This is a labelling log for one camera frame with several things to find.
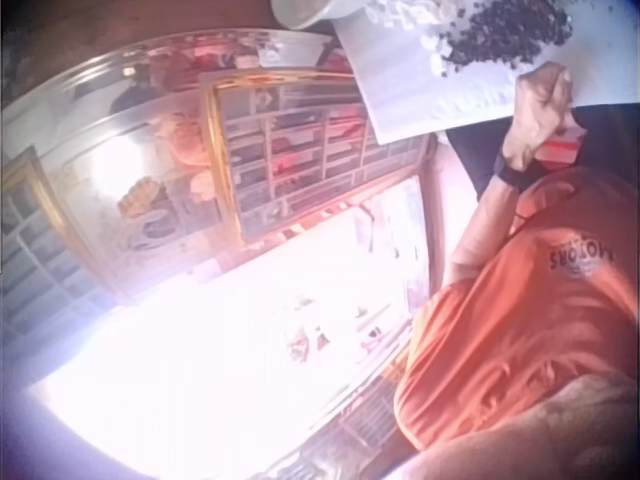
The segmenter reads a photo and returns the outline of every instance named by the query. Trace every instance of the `person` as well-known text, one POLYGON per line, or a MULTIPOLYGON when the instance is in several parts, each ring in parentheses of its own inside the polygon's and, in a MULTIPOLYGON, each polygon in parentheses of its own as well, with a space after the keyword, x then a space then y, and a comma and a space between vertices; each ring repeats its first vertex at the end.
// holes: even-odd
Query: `person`
MULTIPOLYGON (((571 113, 571 87, 569 71, 552 62, 518 79, 493 174, 442 288, 414 319, 394 409, 400 430, 426 451, 420 465, 433 449, 533 415, 585 378, 622 376, 638 404, 638 191, 580 166, 521 191, 537 149, 571 113)), ((589 431, 597 442, 598 429, 589 431)), ((498 478, 431 472, 398 478, 498 478)))

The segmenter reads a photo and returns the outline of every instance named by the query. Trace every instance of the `wrist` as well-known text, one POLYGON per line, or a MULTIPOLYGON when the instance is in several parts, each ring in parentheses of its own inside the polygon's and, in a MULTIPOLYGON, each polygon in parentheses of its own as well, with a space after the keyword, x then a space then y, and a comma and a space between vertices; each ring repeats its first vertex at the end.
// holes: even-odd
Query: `wrist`
POLYGON ((501 152, 505 164, 518 172, 524 172, 533 159, 533 152, 526 142, 520 140, 511 130, 504 138, 501 152))

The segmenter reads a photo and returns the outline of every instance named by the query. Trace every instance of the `shelf compartment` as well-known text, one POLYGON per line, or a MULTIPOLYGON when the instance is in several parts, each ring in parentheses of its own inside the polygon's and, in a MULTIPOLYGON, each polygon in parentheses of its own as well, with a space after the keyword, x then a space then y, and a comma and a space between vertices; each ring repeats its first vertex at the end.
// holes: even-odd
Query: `shelf compartment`
POLYGON ((233 184, 238 192, 267 180, 266 166, 243 172, 233 172, 233 184))
POLYGON ((322 173, 320 170, 316 169, 308 174, 302 174, 297 177, 289 178, 278 185, 275 188, 276 198, 289 195, 291 193, 297 192, 303 188, 306 188, 310 185, 318 183, 322 180, 322 173))

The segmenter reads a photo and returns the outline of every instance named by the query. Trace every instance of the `white tray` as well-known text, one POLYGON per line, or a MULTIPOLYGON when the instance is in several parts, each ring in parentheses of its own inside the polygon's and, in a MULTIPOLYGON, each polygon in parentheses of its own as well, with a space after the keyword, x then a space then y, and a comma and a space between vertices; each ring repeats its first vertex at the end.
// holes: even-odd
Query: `white tray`
MULTIPOLYGON (((554 60, 569 67, 574 106, 638 102, 638 11, 633 2, 578 0, 566 11, 572 37, 562 47, 545 47, 535 66, 554 60)), ((509 66, 475 63, 447 78, 436 77, 431 52, 420 45, 423 29, 384 28, 371 23, 364 10, 335 20, 334 26, 380 144, 513 113, 517 72, 509 66)))

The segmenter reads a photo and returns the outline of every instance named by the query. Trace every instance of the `shelf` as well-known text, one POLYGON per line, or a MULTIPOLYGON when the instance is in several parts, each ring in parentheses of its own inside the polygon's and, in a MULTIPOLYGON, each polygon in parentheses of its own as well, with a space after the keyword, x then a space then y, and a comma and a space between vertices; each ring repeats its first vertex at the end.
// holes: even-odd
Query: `shelf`
POLYGON ((307 130, 320 130, 322 128, 321 122, 313 122, 301 125, 295 125, 293 127, 285 127, 280 128, 278 130, 271 130, 271 137, 280 137, 283 135, 288 135, 290 133, 298 133, 298 132, 306 132, 307 130))
POLYGON ((264 134, 243 135, 227 140, 229 151, 264 142, 264 134))
POLYGON ((288 115, 291 113, 305 113, 305 112, 314 112, 314 111, 318 112, 318 111, 334 110, 336 108, 344 108, 344 107, 362 107, 362 103, 355 102, 355 103, 340 103, 340 104, 332 104, 332 105, 313 105, 308 107, 288 108, 285 110, 274 110, 272 112, 257 113, 251 116, 244 116, 244 117, 234 118, 232 120, 227 120, 226 124, 236 125, 238 123, 246 122, 247 120, 258 120, 258 119, 270 118, 270 117, 279 116, 279 115, 288 115))
POLYGON ((298 145, 293 145, 291 147, 287 147, 286 150, 282 150, 280 152, 271 151, 271 159, 278 160, 281 157, 288 157, 289 155, 296 155, 305 152, 313 152, 322 148, 322 140, 313 140, 311 142, 300 143, 298 145))
POLYGON ((254 170, 256 168, 266 167, 266 166, 267 166, 267 160, 264 158, 259 158, 258 160, 251 160, 250 162, 242 163, 237 166, 231 165, 231 173, 232 174, 245 173, 245 172, 250 172, 251 170, 254 170))
POLYGON ((314 165, 313 167, 305 168, 304 170, 298 170, 296 172, 287 173, 282 176, 276 176, 274 180, 275 180, 275 183, 278 184, 278 183, 284 182, 285 180, 289 180, 292 177, 297 177, 299 175, 304 175, 304 174, 311 173, 315 170, 319 170, 321 167, 322 166, 320 164, 317 164, 317 165, 314 165))

